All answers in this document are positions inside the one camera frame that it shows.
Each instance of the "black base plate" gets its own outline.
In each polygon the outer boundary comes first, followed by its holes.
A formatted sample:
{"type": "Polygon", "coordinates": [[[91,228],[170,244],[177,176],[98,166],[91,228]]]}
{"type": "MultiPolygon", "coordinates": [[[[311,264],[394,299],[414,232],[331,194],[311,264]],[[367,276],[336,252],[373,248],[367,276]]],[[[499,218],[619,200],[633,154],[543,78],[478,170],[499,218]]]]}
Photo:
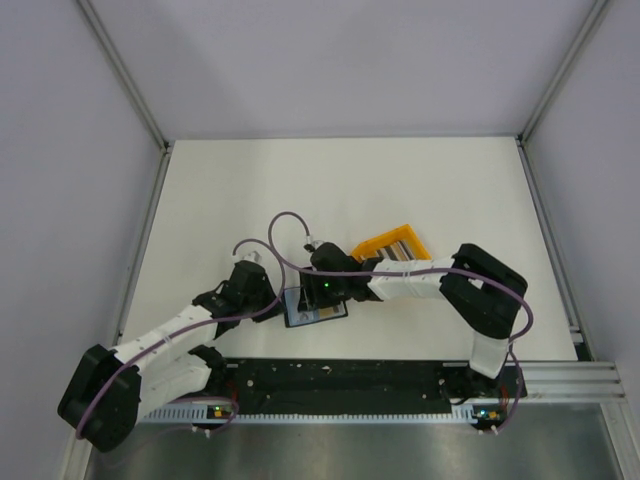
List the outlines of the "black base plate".
{"type": "MultiPolygon", "coordinates": [[[[439,380],[466,368],[464,362],[229,358],[226,381],[248,415],[449,413],[439,380]]],[[[505,367],[502,382],[512,398],[516,380],[515,368],[505,367]]]]}

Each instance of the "black 3d-printed part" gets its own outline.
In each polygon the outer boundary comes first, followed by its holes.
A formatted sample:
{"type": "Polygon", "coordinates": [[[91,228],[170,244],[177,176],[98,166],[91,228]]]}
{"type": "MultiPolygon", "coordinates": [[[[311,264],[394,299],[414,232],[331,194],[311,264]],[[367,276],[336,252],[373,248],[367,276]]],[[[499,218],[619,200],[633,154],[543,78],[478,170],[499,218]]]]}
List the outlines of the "black 3d-printed part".
{"type": "MultiPolygon", "coordinates": [[[[462,245],[453,258],[453,268],[489,277],[521,297],[527,291],[527,281],[521,275],[477,245],[462,245]]],[[[521,306],[513,297],[486,283],[478,288],[455,273],[442,277],[440,292],[475,331],[496,339],[511,335],[521,306]]]]}
{"type": "MultiPolygon", "coordinates": [[[[87,350],[62,396],[58,415],[77,428],[89,403],[121,366],[122,362],[115,358],[114,352],[101,345],[87,350]]],[[[118,375],[93,410],[81,433],[99,451],[112,450],[133,429],[138,417],[140,384],[138,368],[127,368],[118,375]]]]}

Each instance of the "cable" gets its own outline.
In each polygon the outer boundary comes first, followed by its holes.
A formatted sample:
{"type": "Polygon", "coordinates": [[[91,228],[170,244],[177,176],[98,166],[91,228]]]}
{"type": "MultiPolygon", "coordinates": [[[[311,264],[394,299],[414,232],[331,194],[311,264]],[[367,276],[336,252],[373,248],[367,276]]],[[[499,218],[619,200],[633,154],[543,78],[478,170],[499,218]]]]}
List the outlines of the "cable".
{"type": "MultiPolygon", "coordinates": [[[[276,257],[276,260],[278,259],[278,256],[276,255],[276,252],[269,245],[267,245],[267,243],[263,242],[262,240],[255,239],[255,238],[248,238],[248,239],[243,240],[240,243],[238,243],[236,245],[236,247],[234,248],[234,250],[233,250],[234,255],[235,255],[238,247],[240,247],[241,245],[244,245],[245,243],[257,243],[259,245],[262,245],[264,248],[269,250],[276,257]]],[[[278,293],[276,295],[276,298],[269,305],[264,307],[262,310],[259,310],[257,312],[252,312],[252,313],[246,313],[246,314],[243,314],[243,315],[234,315],[232,317],[223,317],[223,318],[211,318],[211,319],[208,319],[208,320],[203,320],[201,322],[196,322],[196,323],[193,323],[193,324],[188,325],[186,327],[183,327],[183,328],[181,328],[179,330],[176,330],[175,332],[169,334],[168,338],[169,339],[174,339],[174,338],[176,338],[176,337],[178,337],[178,336],[180,336],[180,335],[182,335],[184,333],[190,332],[191,330],[194,330],[194,329],[199,328],[199,327],[203,327],[205,325],[210,325],[212,323],[235,322],[237,320],[242,320],[242,319],[245,319],[245,318],[259,317],[260,315],[262,315],[262,314],[268,312],[269,310],[271,310],[273,307],[275,307],[278,304],[278,302],[280,302],[280,298],[282,297],[282,293],[284,292],[284,288],[285,288],[285,284],[286,284],[284,265],[282,265],[282,263],[279,260],[278,260],[278,264],[280,265],[280,272],[282,274],[282,283],[280,285],[280,290],[278,291],[278,293]]],[[[162,339],[162,340],[159,340],[158,342],[154,343],[150,347],[147,347],[146,349],[142,350],[140,353],[138,353],[137,355],[133,356],[128,362],[122,364],[120,366],[120,368],[118,368],[115,371],[115,373],[113,375],[111,375],[109,380],[107,380],[105,382],[105,384],[102,386],[102,388],[100,388],[100,390],[98,391],[96,396],[93,397],[93,400],[91,400],[91,402],[89,403],[89,406],[84,411],[84,414],[82,415],[82,418],[80,419],[80,422],[78,422],[78,426],[76,427],[76,438],[78,440],[82,440],[82,438],[83,438],[82,431],[84,430],[85,425],[89,421],[89,418],[91,417],[91,414],[95,410],[96,405],[98,404],[98,402],[102,399],[102,397],[104,397],[104,395],[107,393],[107,391],[109,390],[111,385],[113,385],[113,382],[118,377],[118,375],[120,375],[127,368],[129,368],[132,365],[134,365],[138,360],[140,360],[144,356],[146,356],[149,353],[151,353],[156,348],[164,345],[164,343],[165,343],[165,339],[162,339]]]]}
{"type": "MultiPolygon", "coordinates": [[[[318,270],[311,270],[308,268],[302,268],[299,267],[298,265],[295,265],[291,262],[289,262],[286,258],[284,258],[280,252],[278,252],[278,249],[276,248],[274,241],[273,241],[273,228],[275,226],[275,223],[278,221],[279,218],[283,217],[283,216],[292,216],[297,218],[300,223],[302,224],[302,226],[304,227],[305,233],[307,235],[307,240],[310,239],[311,237],[311,232],[309,230],[309,227],[307,225],[307,223],[304,221],[304,219],[298,215],[295,212],[290,212],[290,211],[284,211],[284,212],[280,212],[279,214],[277,214],[275,217],[273,217],[273,219],[271,220],[271,222],[269,223],[269,229],[267,232],[267,238],[269,241],[269,245],[271,246],[273,253],[278,257],[278,260],[286,265],[287,267],[297,271],[297,272],[301,272],[301,273],[305,273],[307,275],[318,275],[318,276],[323,276],[323,277],[369,277],[369,276],[380,276],[380,277],[404,277],[407,275],[407,272],[322,272],[322,271],[318,271],[318,270]]],[[[523,385],[524,385],[524,376],[522,374],[522,368],[520,367],[520,362],[518,362],[518,359],[516,358],[515,354],[513,353],[513,342],[515,340],[517,340],[518,338],[523,337],[524,335],[526,335],[531,328],[533,327],[533,310],[531,309],[531,306],[527,303],[527,301],[522,298],[520,295],[518,295],[516,292],[514,292],[513,290],[511,290],[508,287],[505,287],[504,285],[502,285],[499,282],[496,282],[495,280],[489,278],[489,277],[485,277],[484,275],[480,275],[474,272],[470,272],[468,270],[463,270],[460,268],[445,268],[445,267],[438,267],[438,268],[427,268],[427,269],[423,269],[423,270],[415,270],[413,272],[408,272],[409,276],[415,276],[415,275],[426,275],[426,274],[437,274],[437,273],[454,273],[454,274],[458,274],[467,278],[471,278],[471,279],[475,279],[475,280],[480,280],[483,283],[486,283],[487,285],[490,285],[498,290],[500,290],[503,293],[506,293],[507,295],[509,295],[511,298],[513,298],[514,300],[516,300],[524,309],[524,311],[527,314],[527,323],[526,325],[522,328],[522,330],[520,330],[517,333],[514,333],[513,335],[511,335],[509,337],[509,350],[508,353],[511,356],[511,358],[513,359],[514,365],[516,367],[516,371],[518,372],[518,388],[516,390],[516,395],[513,399],[513,405],[511,407],[511,410],[509,411],[509,413],[507,414],[507,418],[505,419],[505,421],[499,426],[497,427],[495,430],[493,430],[496,434],[501,432],[510,422],[511,422],[511,418],[513,417],[513,415],[515,414],[515,411],[518,408],[518,403],[520,402],[520,397],[522,396],[522,390],[523,390],[523,385]]]]}
{"type": "MultiPolygon", "coordinates": [[[[204,320],[201,322],[196,322],[194,324],[188,325],[186,327],[183,327],[179,330],[176,330],[175,332],[171,333],[168,335],[169,339],[173,339],[176,338],[184,333],[190,332],[191,330],[194,330],[196,328],[199,327],[203,327],[205,325],[210,325],[213,323],[222,323],[222,322],[235,322],[238,320],[242,320],[245,318],[250,318],[250,317],[257,317],[260,316],[266,312],[268,312],[269,310],[271,310],[273,307],[275,307],[278,302],[280,302],[280,299],[282,297],[282,294],[284,292],[285,289],[285,285],[286,285],[286,272],[284,269],[284,265],[287,265],[289,268],[296,270],[298,272],[302,272],[302,273],[306,273],[308,275],[320,275],[320,276],[328,276],[328,277],[364,277],[364,276],[388,276],[388,277],[402,277],[405,276],[407,274],[407,272],[322,272],[322,271],[316,271],[316,270],[310,270],[310,269],[306,269],[306,268],[302,268],[302,267],[298,267],[297,265],[294,265],[293,263],[289,262],[287,259],[285,259],[276,249],[275,244],[273,242],[273,227],[275,225],[275,222],[283,217],[283,216],[292,216],[295,217],[296,219],[298,219],[302,226],[305,229],[305,233],[307,235],[308,240],[310,240],[311,234],[310,234],[310,230],[309,227],[307,225],[307,223],[304,221],[304,219],[298,215],[295,212],[291,212],[291,211],[284,211],[284,212],[280,212],[279,214],[277,214],[269,223],[269,230],[268,230],[268,240],[269,240],[269,244],[263,242],[262,240],[259,239],[255,239],[255,238],[249,238],[249,239],[245,239],[242,240],[240,242],[238,242],[238,244],[234,247],[233,249],[233,255],[236,254],[238,248],[246,243],[257,243],[259,245],[262,245],[264,248],[266,248],[267,250],[269,250],[274,257],[276,258],[278,265],[280,266],[280,272],[282,275],[282,282],[281,282],[281,286],[280,286],[280,290],[278,291],[275,299],[269,304],[267,305],[265,308],[257,311],[257,312],[253,312],[253,313],[248,313],[248,314],[244,314],[244,315],[235,315],[235,316],[231,316],[231,317],[223,317],[223,318],[212,318],[212,319],[208,319],[208,320],[204,320]]],[[[504,293],[506,293],[507,295],[511,296],[512,298],[514,298],[515,300],[517,300],[522,307],[524,308],[524,310],[527,313],[527,324],[525,325],[525,327],[518,333],[512,335],[511,337],[509,337],[509,354],[511,355],[511,357],[514,360],[514,363],[516,365],[516,369],[518,371],[518,378],[519,378],[519,384],[518,384],[518,390],[516,393],[516,397],[514,398],[514,402],[513,402],[513,407],[511,409],[510,414],[507,416],[507,418],[505,419],[504,423],[496,430],[496,433],[501,431],[502,428],[504,428],[504,426],[506,426],[512,416],[512,412],[515,412],[517,406],[518,406],[518,402],[520,400],[520,396],[522,395],[522,388],[523,388],[523,384],[524,384],[524,378],[522,376],[522,369],[520,368],[520,364],[517,360],[517,358],[515,357],[515,355],[513,354],[513,341],[522,337],[523,335],[525,335],[529,330],[531,330],[531,327],[533,326],[533,311],[531,310],[531,307],[529,306],[529,304],[521,297],[519,296],[517,293],[515,293],[513,290],[505,287],[504,285],[502,285],[501,283],[496,282],[495,280],[489,278],[489,277],[485,277],[484,275],[479,275],[476,274],[474,272],[470,272],[467,270],[463,270],[463,269],[459,269],[459,268],[430,268],[430,269],[423,269],[423,270],[416,270],[413,272],[409,272],[409,276],[414,276],[414,275],[426,275],[426,274],[438,274],[438,273],[454,273],[454,274],[458,274],[458,275],[462,275],[468,278],[472,278],[472,279],[476,279],[476,280],[480,280],[483,283],[486,283],[504,293]]],[[[87,407],[87,409],[85,410],[84,414],[82,415],[82,418],[80,419],[80,422],[78,422],[78,426],[76,427],[76,438],[78,440],[81,440],[82,437],[82,431],[84,430],[85,425],[87,424],[87,421],[89,420],[91,414],[93,413],[93,411],[96,408],[96,405],[98,404],[98,402],[102,399],[102,397],[104,397],[104,395],[106,394],[106,392],[109,390],[109,388],[111,387],[111,385],[113,384],[113,382],[115,381],[115,379],[118,377],[118,375],[120,375],[120,373],[122,373],[124,370],[126,370],[127,368],[131,367],[132,365],[134,365],[138,360],[140,360],[141,358],[145,357],[146,355],[148,355],[149,353],[151,353],[153,350],[155,350],[156,348],[162,346],[165,343],[165,339],[159,340],[158,342],[156,342],[155,344],[151,345],[150,347],[146,348],[145,350],[142,350],[140,353],[136,354],[134,357],[132,357],[129,361],[127,361],[126,363],[124,363],[123,365],[121,365],[116,372],[105,382],[105,384],[102,386],[102,388],[98,391],[98,393],[96,394],[96,396],[93,398],[93,400],[89,403],[89,406],[87,407]]]]}
{"type": "MultiPolygon", "coordinates": [[[[220,425],[218,428],[216,428],[214,430],[210,430],[211,432],[213,432],[213,434],[218,434],[222,430],[227,428],[231,424],[231,422],[236,418],[236,416],[238,415],[238,412],[240,411],[240,406],[238,405],[238,403],[235,400],[233,400],[232,398],[226,398],[226,397],[178,398],[177,400],[174,400],[171,403],[192,403],[194,401],[212,401],[212,402],[213,401],[215,401],[215,402],[224,401],[224,402],[230,403],[231,406],[233,407],[233,411],[231,412],[231,415],[229,415],[229,418],[227,418],[227,421],[225,423],[223,423],[222,425],[220,425]]],[[[173,432],[178,432],[178,431],[186,431],[186,430],[194,431],[194,427],[187,426],[187,425],[179,425],[179,426],[173,426],[173,427],[169,427],[169,428],[164,428],[164,429],[160,430],[158,433],[152,435],[151,437],[149,437],[148,439],[146,439],[145,441],[140,443],[139,445],[137,445],[133,449],[133,451],[131,451],[128,455],[126,455],[124,458],[121,458],[117,462],[115,462],[115,463],[107,462],[107,460],[105,460],[105,458],[104,458],[104,455],[100,456],[100,461],[102,462],[102,464],[104,465],[104,467],[106,469],[115,470],[117,468],[120,468],[125,463],[127,463],[134,456],[136,456],[138,453],[140,453],[141,450],[143,450],[144,448],[148,447],[151,443],[153,443],[156,440],[158,440],[158,438],[163,437],[168,433],[173,433],[173,432]]]]}

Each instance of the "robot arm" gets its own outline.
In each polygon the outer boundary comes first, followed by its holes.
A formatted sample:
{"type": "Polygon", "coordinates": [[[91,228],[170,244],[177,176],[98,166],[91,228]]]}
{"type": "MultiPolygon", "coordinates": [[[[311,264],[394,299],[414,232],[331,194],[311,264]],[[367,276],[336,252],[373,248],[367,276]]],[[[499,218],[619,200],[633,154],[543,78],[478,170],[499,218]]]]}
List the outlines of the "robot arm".
{"type": "MultiPolygon", "coordinates": [[[[360,272],[358,276],[301,274],[305,290],[315,300],[309,307],[322,308],[348,299],[384,301],[396,297],[444,298],[474,330],[469,373],[454,379],[444,392],[448,397],[467,398],[494,388],[503,368],[508,338],[520,304],[513,297],[487,283],[476,285],[455,273],[410,275],[430,268],[468,270],[497,282],[522,296],[526,281],[479,247],[462,245],[453,257],[398,262],[381,258],[363,263],[346,255],[336,245],[323,243],[313,250],[311,263],[319,272],[360,272]]],[[[85,424],[82,435],[102,452],[119,445],[135,424],[154,409],[188,393],[208,387],[224,367],[215,350],[199,347],[239,321],[211,323],[170,338],[189,325],[211,318],[244,314],[251,317],[271,304],[276,296],[257,254],[235,264],[228,281],[198,295],[191,305],[160,327],[123,345],[107,350],[96,345],[85,353],[58,406],[58,414],[78,427],[89,404],[105,382],[123,365],[152,345],[152,350],[123,370],[106,391],[85,424]]],[[[282,313],[280,303],[261,315],[260,322],[282,313]]]]}
{"type": "Polygon", "coordinates": [[[505,292],[455,273],[409,275],[420,270],[453,268],[467,270],[487,277],[524,296],[526,280],[511,268],[473,244],[464,244],[449,258],[440,260],[394,261],[368,259],[360,264],[332,243],[323,243],[311,255],[311,263],[320,271],[370,271],[370,277],[315,278],[303,283],[315,286],[330,285],[323,292],[331,302],[354,298],[364,300],[391,300],[397,297],[446,299],[474,331],[473,349],[469,366],[472,371],[488,379],[495,379],[505,362],[520,303],[505,292]],[[393,272],[401,276],[385,276],[393,272]]]}
{"type": "MultiPolygon", "coordinates": [[[[198,295],[178,315],[128,343],[108,350],[95,345],[85,352],[69,382],[58,415],[77,428],[89,404],[105,382],[123,365],[152,345],[164,341],[148,355],[122,371],[109,387],[85,424],[82,434],[101,452],[119,445],[135,424],[156,408],[183,395],[202,390],[224,363],[222,357],[203,353],[207,343],[240,322],[211,323],[171,338],[189,325],[245,314],[252,317],[273,303],[276,296],[259,256],[252,253],[237,262],[228,281],[198,295]]],[[[262,322],[282,313],[278,302],[254,322],[262,322]]]]}

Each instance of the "enclosure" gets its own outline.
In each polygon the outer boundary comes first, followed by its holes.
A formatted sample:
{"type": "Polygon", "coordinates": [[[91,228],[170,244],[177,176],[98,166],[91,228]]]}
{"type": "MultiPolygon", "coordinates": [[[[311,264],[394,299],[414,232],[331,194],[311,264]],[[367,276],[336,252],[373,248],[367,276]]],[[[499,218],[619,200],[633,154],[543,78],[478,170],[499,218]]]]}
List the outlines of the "enclosure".
{"type": "MultiPolygon", "coordinates": [[[[0,12],[7,478],[640,478],[640,2],[0,12]],[[55,408],[82,353],[171,318],[281,210],[345,248],[410,223],[436,258],[475,242],[520,271],[536,324],[515,344],[529,396],[509,428],[239,423],[129,456],[157,433],[141,425],[106,456],[126,458],[115,470],[75,440],[55,408]]],[[[302,264],[298,228],[277,241],[302,264]]],[[[216,347],[468,359],[443,306],[427,321],[415,302],[349,308],[301,329],[244,322],[216,347]]]]}

